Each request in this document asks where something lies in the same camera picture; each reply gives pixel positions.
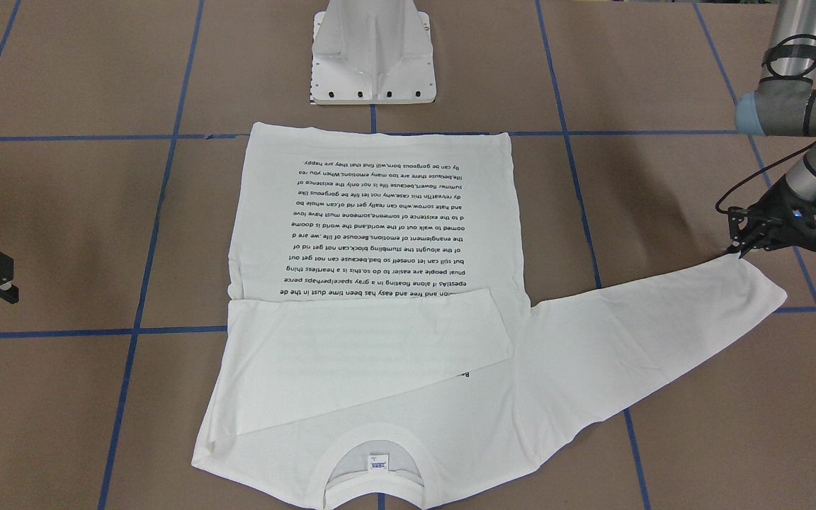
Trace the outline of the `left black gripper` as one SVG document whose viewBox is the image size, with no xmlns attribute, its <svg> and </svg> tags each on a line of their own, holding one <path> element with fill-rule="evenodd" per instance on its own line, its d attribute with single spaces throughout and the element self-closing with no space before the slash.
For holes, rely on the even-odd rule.
<svg viewBox="0 0 816 510">
<path fill-rule="evenodd" d="M 748 234 L 731 236 L 725 254 L 744 258 L 752 251 L 800 247 L 816 253 L 816 193 L 800 197 L 781 178 L 748 209 Z"/>
</svg>

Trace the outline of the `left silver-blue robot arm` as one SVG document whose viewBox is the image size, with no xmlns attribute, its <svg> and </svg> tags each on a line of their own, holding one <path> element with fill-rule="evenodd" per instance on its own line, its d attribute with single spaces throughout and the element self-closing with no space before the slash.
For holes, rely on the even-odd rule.
<svg viewBox="0 0 816 510">
<path fill-rule="evenodd" d="M 783 1 L 757 90 L 738 101 L 744 135 L 813 137 L 790 171 L 749 207 L 731 207 L 729 253 L 800 247 L 816 252 L 816 1 Z"/>
</svg>

